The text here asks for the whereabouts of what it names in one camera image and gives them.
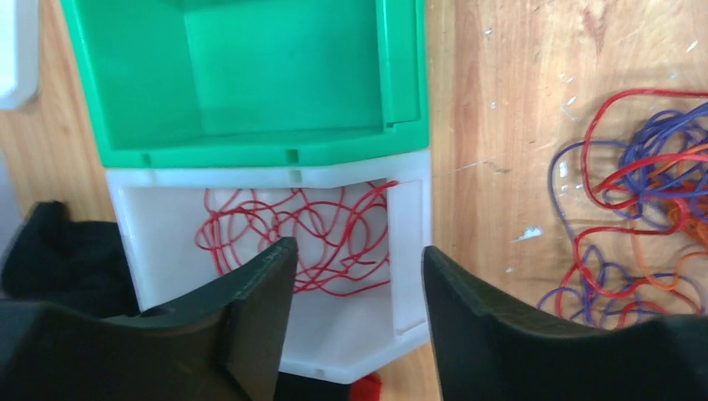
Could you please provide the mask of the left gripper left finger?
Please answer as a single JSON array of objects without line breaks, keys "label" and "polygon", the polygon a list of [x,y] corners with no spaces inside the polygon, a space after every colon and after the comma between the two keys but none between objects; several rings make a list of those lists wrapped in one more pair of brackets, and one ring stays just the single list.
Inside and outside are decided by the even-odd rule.
[{"label": "left gripper left finger", "polygon": [[137,317],[1,304],[4,400],[271,400],[298,249],[245,265]]}]

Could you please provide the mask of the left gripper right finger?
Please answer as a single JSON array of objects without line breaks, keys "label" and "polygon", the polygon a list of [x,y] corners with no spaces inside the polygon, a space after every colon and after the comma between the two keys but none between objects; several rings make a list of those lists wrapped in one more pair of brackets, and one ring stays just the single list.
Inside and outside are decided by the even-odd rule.
[{"label": "left gripper right finger", "polygon": [[531,307],[435,246],[422,254],[446,400],[704,400],[707,320],[669,315],[609,331]]}]

